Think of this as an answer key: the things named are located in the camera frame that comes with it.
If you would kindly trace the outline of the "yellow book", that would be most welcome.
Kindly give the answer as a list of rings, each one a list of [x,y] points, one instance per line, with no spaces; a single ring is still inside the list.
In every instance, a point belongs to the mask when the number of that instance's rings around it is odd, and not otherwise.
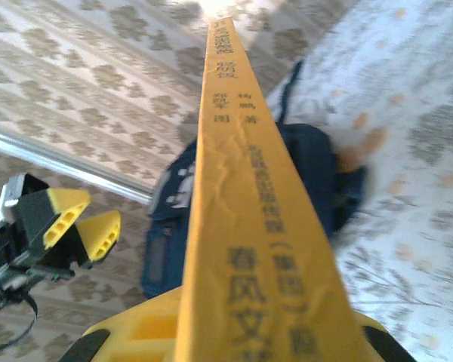
[[[230,18],[208,30],[174,362],[383,362]]]

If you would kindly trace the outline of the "aluminium corner post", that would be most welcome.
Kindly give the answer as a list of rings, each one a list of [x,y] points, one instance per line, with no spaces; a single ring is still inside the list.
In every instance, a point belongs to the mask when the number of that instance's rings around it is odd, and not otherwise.
[[[74,158],[62,151],[42,146],[35,140],[6,130],[0,130],[0,152],[90,183],[141,204],[149,204],[152,200],[152,189],[142,182],[89,161]]]

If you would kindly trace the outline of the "navy blue backpack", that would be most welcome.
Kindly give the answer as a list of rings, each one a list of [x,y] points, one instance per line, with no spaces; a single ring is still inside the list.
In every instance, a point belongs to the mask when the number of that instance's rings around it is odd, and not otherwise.
[[[287,123],[289,98],[303,64],[302,61],[295,64],[283,87],[276,124],[322,227],[331,237],[363,202],[367,169],[356,166],[352,171],[339,172],[341,156],[334,152],[326,133],[311,125]],[[140,284],[148,299],[182,283],[195,162],[196,142],[191,142],[167,167],[154,188]]]

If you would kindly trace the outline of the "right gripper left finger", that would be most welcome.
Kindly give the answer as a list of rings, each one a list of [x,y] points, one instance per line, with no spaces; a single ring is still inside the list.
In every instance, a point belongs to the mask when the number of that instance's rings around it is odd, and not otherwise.
[[[181,289],[88,328],[60,362],[172,362]]]

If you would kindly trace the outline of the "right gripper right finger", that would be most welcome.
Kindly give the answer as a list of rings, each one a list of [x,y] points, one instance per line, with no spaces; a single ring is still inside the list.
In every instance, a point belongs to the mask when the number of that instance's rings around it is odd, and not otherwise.
[[[364,330],[365,338],[376,351],[375,362],[416,362],[416,360],[397,342],[375,319],[356,313],[356,319]]]

